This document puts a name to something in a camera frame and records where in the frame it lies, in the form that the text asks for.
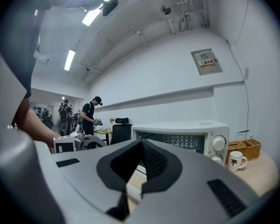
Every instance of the sign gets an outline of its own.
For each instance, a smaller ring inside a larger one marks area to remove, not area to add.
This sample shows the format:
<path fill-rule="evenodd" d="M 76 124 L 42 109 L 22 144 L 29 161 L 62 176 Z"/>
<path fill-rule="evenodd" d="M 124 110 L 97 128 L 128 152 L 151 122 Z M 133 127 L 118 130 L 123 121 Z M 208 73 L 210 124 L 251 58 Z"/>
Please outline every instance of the sign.
<path fill-rule="evenodd" d="M 200 63 L 201 68 L 216 65 L 215 62 L 213 61 L 213 59 L 203 60 L 203 61 L 200 61 L 199 63 Z"/>

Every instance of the mug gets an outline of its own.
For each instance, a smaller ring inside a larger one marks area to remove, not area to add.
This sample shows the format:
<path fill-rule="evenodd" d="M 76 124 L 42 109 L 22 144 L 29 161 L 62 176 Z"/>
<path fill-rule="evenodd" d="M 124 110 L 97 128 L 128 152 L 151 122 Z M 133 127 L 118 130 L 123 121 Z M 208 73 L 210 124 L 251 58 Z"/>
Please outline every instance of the mug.
<path fill-rule="evenodd" d="M 240 151 L 232 151 L 229 154 L 229 159 L 228 159 L 228 166 L 227 168 L 235 173 L 239 168 L 243 168 L 244 166 L 246 166 L 248 160 L 246 157 L 243 156 L 243 153 Z"/>

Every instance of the toaster oven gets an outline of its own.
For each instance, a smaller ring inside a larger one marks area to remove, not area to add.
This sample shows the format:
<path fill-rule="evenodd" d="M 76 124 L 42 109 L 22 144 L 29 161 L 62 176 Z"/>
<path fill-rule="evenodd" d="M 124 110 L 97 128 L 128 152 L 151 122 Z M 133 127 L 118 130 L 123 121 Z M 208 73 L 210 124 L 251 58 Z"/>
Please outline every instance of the toaster oven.
<path fill-rule="evenodd" d="M 132 126 L 132 139 L 168 143 L 204 154 L 223 165 L 228 151 L 229 127 L 215 120 L 158 122 Z"/>

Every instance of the wooden tray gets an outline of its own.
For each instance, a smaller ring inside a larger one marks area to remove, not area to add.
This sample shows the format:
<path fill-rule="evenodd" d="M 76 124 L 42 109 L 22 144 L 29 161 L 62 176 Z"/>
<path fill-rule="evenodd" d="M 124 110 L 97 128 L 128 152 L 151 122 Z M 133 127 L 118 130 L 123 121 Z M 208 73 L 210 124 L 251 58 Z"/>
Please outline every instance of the wooden tray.
<path fill-rule="evenodd" d="M 228 163 L 229 154 L 232 151 L 240 151 L 247 160 L 253 160 L 259 157 L 260 148 L 261 143 L 254 139 L 230 142 L 225 164 Z"/>

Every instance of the wooden desk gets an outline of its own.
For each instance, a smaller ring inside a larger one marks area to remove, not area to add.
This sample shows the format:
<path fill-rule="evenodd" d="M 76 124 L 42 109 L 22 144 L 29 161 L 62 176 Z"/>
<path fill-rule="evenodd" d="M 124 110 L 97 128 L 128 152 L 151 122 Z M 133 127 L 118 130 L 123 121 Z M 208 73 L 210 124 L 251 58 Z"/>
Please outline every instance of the wooden desk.
<path fill-rule="evenodd" d="M 112 133 L 112 130 L 107 130 L 107 131 L 102 131 L 102 132 L 94 130 L 94 132 L 98 133 L 98 134 L 102 134 L 102 135 L 105 134 L 106 135 L 106 143 L 107 143 L 107 145 L 110 145 L 110 143 L 109 143 L 109 134 Z"/>
<path fill-rule="evenodd" d="M 279 182 L 279 172 L 275 163 L 263 152 L 258 159 L 248 161 L 247 165 L 239 169 L 235 175 L 247 183 L 258 197 L 277 187 Z M 136 170 L 126 186 L 131 213 L 141 200 L 142 184 L 146 181 L 146 176 Z"/>

